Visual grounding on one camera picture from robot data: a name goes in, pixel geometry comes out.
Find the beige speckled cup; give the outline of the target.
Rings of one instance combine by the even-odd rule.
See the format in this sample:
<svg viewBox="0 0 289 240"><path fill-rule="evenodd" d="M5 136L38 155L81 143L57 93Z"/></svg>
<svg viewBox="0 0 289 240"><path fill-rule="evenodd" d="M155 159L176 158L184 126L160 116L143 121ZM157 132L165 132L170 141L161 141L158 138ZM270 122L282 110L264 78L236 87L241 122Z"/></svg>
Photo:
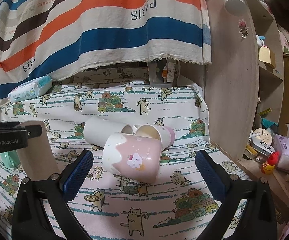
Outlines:
<svg viewBox="0 0 289 240"><path fill-rule="evenodd" d="M28 136L28 146L16 150L27 177L32 181L40 181L48 179L54 173L60 173L44 122L25 121L21 126L31 133Z"/></svg>

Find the white cylindrical cup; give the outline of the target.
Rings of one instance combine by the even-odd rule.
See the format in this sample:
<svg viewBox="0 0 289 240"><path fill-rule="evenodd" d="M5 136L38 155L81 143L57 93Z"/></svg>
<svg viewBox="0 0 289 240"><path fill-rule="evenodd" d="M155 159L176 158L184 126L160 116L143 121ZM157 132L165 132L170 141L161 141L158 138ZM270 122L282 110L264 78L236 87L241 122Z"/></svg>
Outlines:
<svg viewBox="0 0 289 240"><path fill-rule="evenodd" d="M93 116L85 123L83 135L89 144L104 147L108 138L115 132L133 134L129 124Z"/></svg>

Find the small pink cream cup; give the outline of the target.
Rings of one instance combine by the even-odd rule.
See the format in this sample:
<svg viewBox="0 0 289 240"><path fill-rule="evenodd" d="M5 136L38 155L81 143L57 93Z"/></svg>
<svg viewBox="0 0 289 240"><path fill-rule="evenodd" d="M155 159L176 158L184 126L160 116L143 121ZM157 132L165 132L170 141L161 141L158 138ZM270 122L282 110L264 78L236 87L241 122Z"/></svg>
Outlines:
<svg viewBox="0 0 289 240"><path fill-rule="evenodd" d="M173 145L176 135L170 127L159 125L133 125L134 135L148 137L159 140L163 145L163 150Z"/></svg>

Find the mint green mug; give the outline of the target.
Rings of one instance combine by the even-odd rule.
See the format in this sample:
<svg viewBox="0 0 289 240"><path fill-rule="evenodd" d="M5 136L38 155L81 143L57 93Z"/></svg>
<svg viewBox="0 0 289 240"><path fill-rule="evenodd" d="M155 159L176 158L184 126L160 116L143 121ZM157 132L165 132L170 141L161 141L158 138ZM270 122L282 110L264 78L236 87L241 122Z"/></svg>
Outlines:
<svg viewBox="0 0 289 240"><path fill-rule="evenodd" d="M7 168L17 168L20 165L16 150L1 153L0 157Z"/></svg>

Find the red yellow toy figure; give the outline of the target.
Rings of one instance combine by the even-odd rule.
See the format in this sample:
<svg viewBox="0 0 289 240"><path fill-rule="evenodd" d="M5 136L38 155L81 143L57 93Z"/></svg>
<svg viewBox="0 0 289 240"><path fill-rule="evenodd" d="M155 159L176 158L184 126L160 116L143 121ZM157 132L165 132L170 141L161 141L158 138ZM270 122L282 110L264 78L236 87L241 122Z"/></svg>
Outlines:
<svg viewBox="0 0 289 240"><path fill-rule="evenodd" d="M261 172L266 174L266 175L270 175L273 173L276 164L279 162L279 152L274 152L272 153L268 159L266 160L265 163L262 164L261 167Z"/></svg>

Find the wet wipes pack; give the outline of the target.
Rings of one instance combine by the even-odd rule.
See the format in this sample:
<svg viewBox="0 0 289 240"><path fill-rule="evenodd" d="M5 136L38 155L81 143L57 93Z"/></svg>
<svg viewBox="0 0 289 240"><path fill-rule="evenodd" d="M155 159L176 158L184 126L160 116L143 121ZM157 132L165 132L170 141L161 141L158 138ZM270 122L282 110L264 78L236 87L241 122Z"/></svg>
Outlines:
<svg viewBox="0 0 289 240"><path fill-rule="evenodd" d="M38 77L14 88L9 94L10 102L15 103L34 99L46 94L52 87L53 80L49 75Z"/></svg>

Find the round beige compact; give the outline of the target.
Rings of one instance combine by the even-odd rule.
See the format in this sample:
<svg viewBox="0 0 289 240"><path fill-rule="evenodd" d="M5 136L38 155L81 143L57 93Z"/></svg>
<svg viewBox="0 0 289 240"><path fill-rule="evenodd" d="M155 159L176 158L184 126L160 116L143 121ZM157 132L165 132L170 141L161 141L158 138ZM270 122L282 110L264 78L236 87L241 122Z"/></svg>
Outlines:
<svg viewBox="0 0 289 240"><path fill-rule="evenodd" d="M260 141L267 143L268 145L270 145L273 140L272 135L266 129L263 129L263 128L255 129L252 132L250 138L257 138Z"/></svg>

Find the striped Paris cloth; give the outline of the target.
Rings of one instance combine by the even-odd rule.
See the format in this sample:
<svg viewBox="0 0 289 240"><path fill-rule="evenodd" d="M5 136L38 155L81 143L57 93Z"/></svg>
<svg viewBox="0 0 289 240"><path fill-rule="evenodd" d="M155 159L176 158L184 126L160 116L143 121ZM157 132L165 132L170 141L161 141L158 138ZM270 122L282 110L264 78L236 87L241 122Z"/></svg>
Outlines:
<svg viewBox="0 0 289 240"><path fill-rule="evenodd" d="M0 107L41 76L166 58L211 62L205 0L0 0Z"/></svg>

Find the cat print bed sheet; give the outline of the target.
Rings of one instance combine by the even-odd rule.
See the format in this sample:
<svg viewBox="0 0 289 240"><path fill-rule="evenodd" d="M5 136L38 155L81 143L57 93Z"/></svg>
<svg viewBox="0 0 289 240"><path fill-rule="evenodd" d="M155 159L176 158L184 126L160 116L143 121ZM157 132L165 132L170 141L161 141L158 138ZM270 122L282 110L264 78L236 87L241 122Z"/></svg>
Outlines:
<svg viewBox="0 0 289 240"><path fill-rule="evenodd" d="M91 70L58 81L47 94L0 108L1 121L41 121L60 170L82 150L93 166L69 202L92 239L196 239L220 207L195 166L206 150L228 173L247 175L209 143L208 108L195 85L153 88L143 68ZM103 146L139 127L174 134L155 182L108 172Z"/></svg>

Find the pink white cartoon mug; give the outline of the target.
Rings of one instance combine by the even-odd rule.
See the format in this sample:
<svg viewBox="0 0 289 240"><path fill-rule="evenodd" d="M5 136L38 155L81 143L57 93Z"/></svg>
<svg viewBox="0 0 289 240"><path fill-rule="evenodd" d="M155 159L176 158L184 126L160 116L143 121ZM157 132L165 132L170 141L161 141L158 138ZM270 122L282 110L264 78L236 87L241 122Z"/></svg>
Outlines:
<svg viewBox="0 0 289 240"><path fill-rule="evenodd" d="M103 168L142 183L153 183L158 175L162 143L153 138L113 133L105 143Z"/></svg>

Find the wooden curved shelf panel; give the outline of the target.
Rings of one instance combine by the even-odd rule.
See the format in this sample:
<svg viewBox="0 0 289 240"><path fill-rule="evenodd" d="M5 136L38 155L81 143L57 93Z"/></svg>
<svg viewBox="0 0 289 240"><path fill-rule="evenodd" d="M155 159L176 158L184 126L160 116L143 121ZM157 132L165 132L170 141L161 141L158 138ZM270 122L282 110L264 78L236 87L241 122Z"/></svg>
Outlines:
<svg viewBox="0 0 289 240"><path fill-rule="evenodd" d="M283 100L284 66L279 30L260 0L244 0L242 16L229 14L224 0L206 0L212 64L205 70L205 102L210 140L232 160L244 154L256 113L268 110L278 122ZM248 36L239 33L239 20Z"/></svg>

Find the clear plastic organizer box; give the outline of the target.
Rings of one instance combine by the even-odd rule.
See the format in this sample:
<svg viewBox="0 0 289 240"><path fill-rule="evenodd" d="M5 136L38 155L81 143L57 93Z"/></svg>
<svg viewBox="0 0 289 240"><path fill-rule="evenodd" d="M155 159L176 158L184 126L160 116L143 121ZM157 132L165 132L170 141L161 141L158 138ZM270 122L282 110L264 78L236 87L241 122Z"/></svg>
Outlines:
<svg viewBox="0 0 289 240"><path fill-rule="evenodd" d="M180 62L162 59L148 63L149 84L155 88L171 88L177 84Z"/></svg>

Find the bear sticker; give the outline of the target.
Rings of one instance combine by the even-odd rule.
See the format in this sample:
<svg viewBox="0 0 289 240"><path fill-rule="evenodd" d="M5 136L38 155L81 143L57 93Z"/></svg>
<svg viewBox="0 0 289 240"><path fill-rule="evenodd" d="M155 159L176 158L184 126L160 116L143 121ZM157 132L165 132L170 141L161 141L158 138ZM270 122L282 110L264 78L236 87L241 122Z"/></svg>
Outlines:
<svg viewBox="0 0 289 240"><path fill-rule="evenodd" d="M248 30L247 23L244 19L239 20L238 27L240 29L239 33L242 35L243 38L246 38L248 36Z"/></svg>

